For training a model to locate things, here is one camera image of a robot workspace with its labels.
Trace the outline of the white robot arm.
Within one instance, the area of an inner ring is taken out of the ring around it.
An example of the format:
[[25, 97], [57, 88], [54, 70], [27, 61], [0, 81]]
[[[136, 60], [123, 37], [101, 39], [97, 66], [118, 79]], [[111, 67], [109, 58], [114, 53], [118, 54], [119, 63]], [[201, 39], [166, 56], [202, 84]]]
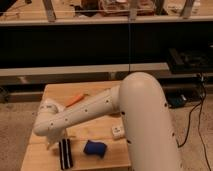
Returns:
[[132, 73], [119, 85], [57, 114], [42, 104], [34, 133], [57, 137], [68, 127], [114, 113], [122, 117], [134, 171], [183, 171], [163, 89], [148, 73]]

